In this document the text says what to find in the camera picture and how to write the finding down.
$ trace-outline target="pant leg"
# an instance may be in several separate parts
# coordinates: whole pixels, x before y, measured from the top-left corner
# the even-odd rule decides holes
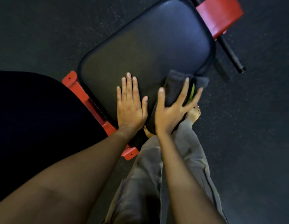
[[[104,223],[160,223],[163,162],[157,136],[142,146],[118,188]]]
[[[210,169],[206,155],[197,135],[192,130],[192,122],[189,119],[186,119],[180,123],[178,129],[174,132],[173,137],[185,164],[188,166],[198,183],[205,189],[206,195],[214,203],[218,212],[226,220],[221,207],[219,194],[210,177]]]

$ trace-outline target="black rubber floor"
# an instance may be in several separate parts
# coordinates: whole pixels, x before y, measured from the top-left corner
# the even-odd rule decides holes
[[[158,0],[0,0],[0,70],[60,80],[81,58]],[[210,69],[194,126],[229,223],[289,223],[289,0],[239,0],[225,35],[247,67]],[[120,159],[90,216],[102,223],[132,161]]]

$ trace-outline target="foot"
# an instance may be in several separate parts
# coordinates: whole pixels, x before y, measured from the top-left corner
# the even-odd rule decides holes
[[[201,115],[201,111],[200,111],[199,106],[197,105],[193,109],[187,112],[186,119],[190,119],[192,124],[194,124],[195,121],[198,120],[200,115]]]
[[[154,134],[152,134],[150,131],[147,130],[146,126],[144,126],[144,133],[146,134],[147,138],[155,136]]]

